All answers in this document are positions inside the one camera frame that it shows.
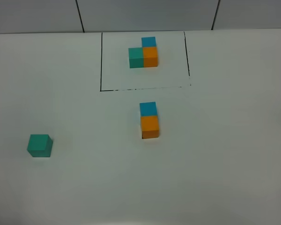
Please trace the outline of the green template cube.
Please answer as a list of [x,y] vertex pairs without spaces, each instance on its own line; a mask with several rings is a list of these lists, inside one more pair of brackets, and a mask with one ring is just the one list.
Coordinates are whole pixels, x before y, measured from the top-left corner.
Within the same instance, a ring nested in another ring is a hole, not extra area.
[[143,48],[129,48],[129,67],[130,68],[143,68],[144,67],[144,56]]

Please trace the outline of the blue template cube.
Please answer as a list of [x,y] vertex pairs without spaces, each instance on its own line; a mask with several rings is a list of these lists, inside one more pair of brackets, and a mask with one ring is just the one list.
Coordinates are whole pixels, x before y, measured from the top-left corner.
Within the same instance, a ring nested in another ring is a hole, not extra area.
[[141,38],[142,47],[156,47],[155,37],[142,37]]

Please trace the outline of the orange template cube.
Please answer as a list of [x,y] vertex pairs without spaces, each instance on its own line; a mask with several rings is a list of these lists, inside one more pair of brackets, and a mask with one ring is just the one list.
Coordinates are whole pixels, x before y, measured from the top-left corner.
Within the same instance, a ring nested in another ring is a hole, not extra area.
[[158,66],[158,51],[157,47],[143,47],[144,67],[157,67]]

